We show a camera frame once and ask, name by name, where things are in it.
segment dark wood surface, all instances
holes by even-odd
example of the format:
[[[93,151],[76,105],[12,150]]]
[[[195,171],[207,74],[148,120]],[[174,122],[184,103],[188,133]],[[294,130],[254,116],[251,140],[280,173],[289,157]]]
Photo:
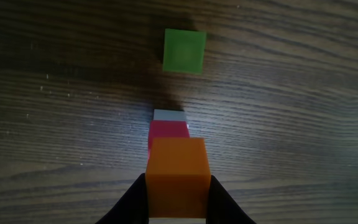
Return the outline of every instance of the dark wood surface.
[[[165,28],[208,33],[201,76],[162,72]],[[0,223],[94,223],[154,108],[257,223],[358,223],[358,0],[0,0]]]

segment colored block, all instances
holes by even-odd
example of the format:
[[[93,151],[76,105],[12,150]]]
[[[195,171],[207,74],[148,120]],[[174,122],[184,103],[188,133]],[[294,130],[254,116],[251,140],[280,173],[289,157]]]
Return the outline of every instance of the colored block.
[[[184,111],[154,110],[154,120],[159,121],[187,121]]]
[[[163,71],[202,73],[206,32],[165,29]]]
[[[152,121],[149,130],[149,155],[154,138],[190,138],[185,121]]]
[[[154,139],[146,169],[149,217],[205,218],[210,182],[203,139]]]

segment orange cube top face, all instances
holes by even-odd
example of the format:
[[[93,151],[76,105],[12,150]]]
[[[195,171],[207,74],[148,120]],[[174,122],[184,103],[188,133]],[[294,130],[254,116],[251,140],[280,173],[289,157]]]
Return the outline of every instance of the orange cube top face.
[[[205,218],[210,182],[204,139],[154,139],[146,169],[149,217]]]

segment green square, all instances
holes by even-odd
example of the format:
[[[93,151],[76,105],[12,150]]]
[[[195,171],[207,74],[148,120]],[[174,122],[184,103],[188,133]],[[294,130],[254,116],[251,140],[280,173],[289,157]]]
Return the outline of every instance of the green square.
[[[162,70],[202,73],[206,32],[165,29]]]

